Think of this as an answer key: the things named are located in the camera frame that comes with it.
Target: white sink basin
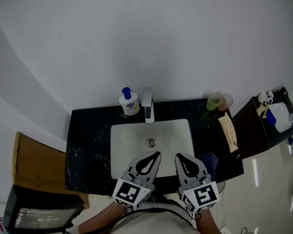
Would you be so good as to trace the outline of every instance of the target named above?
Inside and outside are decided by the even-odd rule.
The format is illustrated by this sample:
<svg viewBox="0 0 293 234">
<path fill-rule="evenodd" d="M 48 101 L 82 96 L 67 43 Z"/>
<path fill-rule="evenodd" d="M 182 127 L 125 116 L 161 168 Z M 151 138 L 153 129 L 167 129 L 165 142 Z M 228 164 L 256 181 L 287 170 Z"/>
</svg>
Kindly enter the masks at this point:
<svg viewBox="0 0 293 234">
<path fill-rule="evenodd" d="M 292 123 L 289 120 L 289 111 L 283 102 L 272 104 L 269 106 L 269 109 L 277 121 L 275 127 L 278 132 L 284 132 L 292 127 Z"/>
<path fill-rule="evenodd" d="M 147 140 L 150 138 L 156 141 L 156 145 L 152 148 L 147 146 Z M 113 125 L 111 127 L 112 178 L 122 177 L 123 171 L 136 156 L 154 151 L 162 154 L 157 177 L 177 175 L 175 155 L 184 153 L 194 156 L 188 120 Z"/>
</svg>

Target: green cup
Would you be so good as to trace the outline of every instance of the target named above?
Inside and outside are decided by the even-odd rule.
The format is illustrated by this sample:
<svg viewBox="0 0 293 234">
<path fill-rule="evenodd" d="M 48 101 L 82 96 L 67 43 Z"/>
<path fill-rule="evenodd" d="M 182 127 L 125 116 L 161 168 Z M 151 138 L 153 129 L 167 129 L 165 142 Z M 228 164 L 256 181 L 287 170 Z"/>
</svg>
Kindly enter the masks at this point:
<svg viewBox="0 0 293 234">
<path fill-rule="evenodd" d="M 211 93 L 206 103 L 206 109 L 213 111 L 222 103 L 222 97 L 219 93 Z"/>
</svg>

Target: lotion bottle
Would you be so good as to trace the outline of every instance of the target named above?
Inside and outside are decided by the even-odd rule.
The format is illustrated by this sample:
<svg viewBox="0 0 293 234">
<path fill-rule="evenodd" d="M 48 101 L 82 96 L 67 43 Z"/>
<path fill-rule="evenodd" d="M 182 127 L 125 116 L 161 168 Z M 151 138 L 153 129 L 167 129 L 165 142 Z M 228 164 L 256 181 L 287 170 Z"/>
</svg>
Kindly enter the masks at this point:
<svg viewBox="0 0 293 234">
<path fill-rule="evenodd" d="M 123 96 L 119 98 L 119 103 L 123 107 L 125 115 L 135 115 L 139 112 L 140 106 L 137 93 L 131 93 L 130 88 L 122 89 Z"/>
</svg>

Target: dark blue object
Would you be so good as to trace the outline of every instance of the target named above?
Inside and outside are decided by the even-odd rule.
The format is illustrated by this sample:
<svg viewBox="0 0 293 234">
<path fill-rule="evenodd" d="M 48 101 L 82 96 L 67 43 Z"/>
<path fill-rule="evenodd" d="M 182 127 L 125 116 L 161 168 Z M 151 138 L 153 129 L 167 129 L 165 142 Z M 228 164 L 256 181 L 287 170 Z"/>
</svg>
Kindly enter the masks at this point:
<svg viewBox="0 0 293 234">
<path fill-rule="evenodd" d="M 266 116 L 269 124 L 275 125 L 277 123 L 277 120 L 273 116 L 272 111 L 270 109 L 267 110 Z"/>
<path fill-rule="evenodd" d="M 124 94 L 125 99 L 130 99 L 131 98 L 130 88 L 128 88 L 128 87 L 123 88 L 122 93 Z"/>
<path fill-rule="evenodd" d="M 207 169 L 207 172 L 211 176 L 211 180 L 214 181 L 216 176 L 216 167 L 218 164 L 218 157 L 213 153 L 208 153 L 198 157 L 198 159 L 204 163 Z"/>
<path fill-rule="evenodd" d="M 290 145 L 293 144 L 293 138 L 291 136 L 288 138 L 288 142 L 289 142 Z"/>
</svg>

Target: cable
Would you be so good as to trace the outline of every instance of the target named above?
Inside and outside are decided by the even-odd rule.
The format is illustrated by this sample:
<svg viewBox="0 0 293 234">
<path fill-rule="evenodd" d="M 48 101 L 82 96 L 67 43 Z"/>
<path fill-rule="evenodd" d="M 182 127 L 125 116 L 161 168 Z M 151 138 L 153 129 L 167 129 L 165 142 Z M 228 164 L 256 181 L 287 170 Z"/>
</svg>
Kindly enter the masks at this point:
<svg viewBox="0 0 293 234">
<path fill-rule="evenodd" d="M 219 194 L 221 194 L 221 192 L 224 190 L 224 188 L 225 188 L 225 184 L 226 184 L 226 181 L 224 181 L 224 187 L 223 187 L 223 189 L 221 189 L 221 191 L 220 191 Z"/>
<path fill-rule="evenodd" d="M 241 234 L 259 234 L 258 231 L 253 231 L 253 232 L 249 232 L 248 229 L 246 227 L 243 227 L 241 230 Z"/>
<path fill-rule="evenodd" d="M 99 228 L 97 230 L 94 230 L 94 231 L 90 231 L 90 232 L 87 232 L 86 234 L 96 234 L 96 233 L 101 233 L 103 231 L 105 231 L 106 229 L 114 226 L 117 222 L 119 222 L 120 220 L 122 220 L 123 218 L 125 217 L 128 217 L 132 214 L 135 214 L 135 213 L 141 213 L 141 212 L 150 212 L 150 213 L 163 213 L 163 212 L 170 212 L 170 213 L 173 213 L 175 214 L 176 216 L 182 218 L 184 221 L 186 221 L 190 226 L 193 226 L 192 223 L 185 219 L 183 216 L 181 216 L 180 214 L 178 214 L 177 212 L 175 211 L 172 211 L 170 209 L 165 209 L 165 208 L 149 208 L 149 209 L 143 209 L 143 210 L 136 210 L 136 211 L 132 211 L 132 212 L 129 212 L 129 213 L 126 213 L 124 214 L 121 218 L 115 220 L 114 222 L 102 227 L 102 228 Z"/>
<path fill-rule="evenodd" d="M 226 188 L 227 183 L 228 183 L 228 181 L 225 182 L 224 188 L 222 190 L 222 191 L 224 191 L 224 193 L 223 193 L 223 201 L 221 202 L 221 209 L 223 210 L 225 217 L 224 217 L 223 222 L 221 223 L 220 228 L 223 228 L 224 222 L 226 220 L 226 213 L 224 211 L 224 197 L 225 197 L 225 188 Z"/>
<path fill-rule="evenodd" d="M 187 207 L 185 207 L 185 211 L 187 212 L 188 216 L 189 216 L 191 219 L 195 220 L 195 221 L 200 220 L 201 217 L 202 217 L 202 215 L 199 213 L 200 218 L 193 218 L 193 213 L 190 212 L 190 210 L 189 210 Z"/>
<path fill-rule="evenodd" d="M 217 207 L 217 206 L 218 206 L 218 204 L 216 204 L 216 211 L 217 211 L 217 213 L 216 213 L 216 214 L 217 214 L 217 225 L 218 225 L 218 207 Z"/>
</svg>

